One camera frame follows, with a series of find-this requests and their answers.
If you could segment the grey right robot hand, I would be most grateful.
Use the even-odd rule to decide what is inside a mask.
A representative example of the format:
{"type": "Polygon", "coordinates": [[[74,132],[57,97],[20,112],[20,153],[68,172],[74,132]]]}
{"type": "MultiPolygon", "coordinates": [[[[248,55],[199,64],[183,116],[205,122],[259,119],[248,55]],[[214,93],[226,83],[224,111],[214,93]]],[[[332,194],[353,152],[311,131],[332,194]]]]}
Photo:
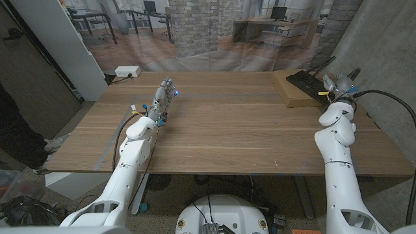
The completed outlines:
{"type": "Polygon", "coordinates": [[[330,103],[334,103],[339,98],[351,98],[357,88],[352,84],[351,78],[344,74],[335,76],[333,81],[328,75],[323,75],[324,88],[328,91],[327,98],[330,103]]]}

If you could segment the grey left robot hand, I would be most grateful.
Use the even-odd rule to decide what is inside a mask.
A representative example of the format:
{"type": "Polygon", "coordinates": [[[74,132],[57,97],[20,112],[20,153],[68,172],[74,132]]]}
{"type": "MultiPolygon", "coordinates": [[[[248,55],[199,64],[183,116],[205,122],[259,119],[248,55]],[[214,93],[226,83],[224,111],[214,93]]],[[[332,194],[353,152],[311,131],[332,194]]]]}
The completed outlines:
{"type": "Polygon", "coordinates": [[[173,86],[173,81],[166,77],[156,89],[147,117],[155,121],[158,126],[167,121],[167,114],[170,104],[179,92],[173,86]]]}

